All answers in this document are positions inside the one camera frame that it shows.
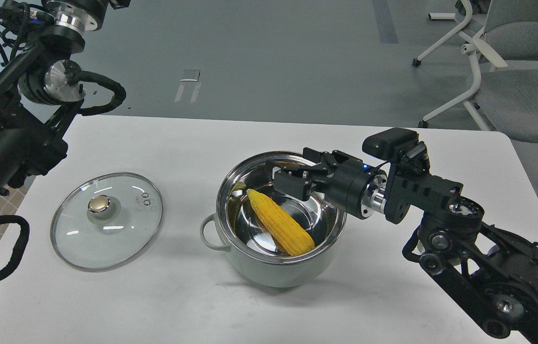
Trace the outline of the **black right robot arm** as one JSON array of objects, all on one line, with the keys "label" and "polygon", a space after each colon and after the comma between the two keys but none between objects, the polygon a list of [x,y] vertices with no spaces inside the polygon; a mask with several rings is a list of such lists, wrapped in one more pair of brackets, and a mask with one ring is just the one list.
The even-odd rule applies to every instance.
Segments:
[{"label": "black right robot arm", "polygon": [[393,163],[385,187],[385,217],[402,220],[409,205],[423,211],[402,249],[492,338],[513,331],[538,344],[538,243],[483,222],[484,209],[461,196],[462,185],[420,168]]}]

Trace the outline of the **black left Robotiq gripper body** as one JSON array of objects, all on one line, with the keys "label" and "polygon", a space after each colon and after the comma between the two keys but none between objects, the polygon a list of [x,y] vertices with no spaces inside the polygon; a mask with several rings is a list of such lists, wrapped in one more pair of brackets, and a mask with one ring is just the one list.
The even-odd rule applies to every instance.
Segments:
[{"label": "black left Robotiq gripper body", "polygon": [[370,195],[376,167],[351,155],[332,155],[332,159],[331,176],[319,186],[319,193],[335,208],[356,218],[368,218],[373,213]]}]

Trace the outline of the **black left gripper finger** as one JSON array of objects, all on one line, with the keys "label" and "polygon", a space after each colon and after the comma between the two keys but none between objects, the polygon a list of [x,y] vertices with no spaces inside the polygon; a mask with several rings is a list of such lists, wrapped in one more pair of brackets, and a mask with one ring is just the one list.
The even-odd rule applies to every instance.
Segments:
[{"label": "black left gripper finger", "polygon": [[327,174],[321,171],[273,171],[274,189],[298,200],[309,200],[318,183],[324,184]]},{"label": "black left gripper finger", "polygon": [[278,175],[300,179],[328,179],[332,178],[336,172],[345,172],[346,168],[352,168],[355,172],[363,170],[361,159],[340,150],[328,152],[304,148],[302,158],[310,161],[311,164],[298,165],[279,162],[275,159],[268,160],[265,173],[271,179],[277,179]]}]

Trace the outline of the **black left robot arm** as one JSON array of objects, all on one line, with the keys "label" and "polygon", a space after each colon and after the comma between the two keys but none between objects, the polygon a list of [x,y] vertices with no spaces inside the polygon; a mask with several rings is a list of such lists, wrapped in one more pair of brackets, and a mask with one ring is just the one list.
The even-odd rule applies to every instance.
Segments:
[{"label": "black left robot arm", "polygon": [[[63,140],[73,119],[123,104],[124,87],[72,61],[85,32],[101,29],[108,7],[128,0],[5,0],[0,5],[0,197],[29,176],[46,175],[66,157]],[[0,281],[20,264],[30,226],[0,215]]]}]

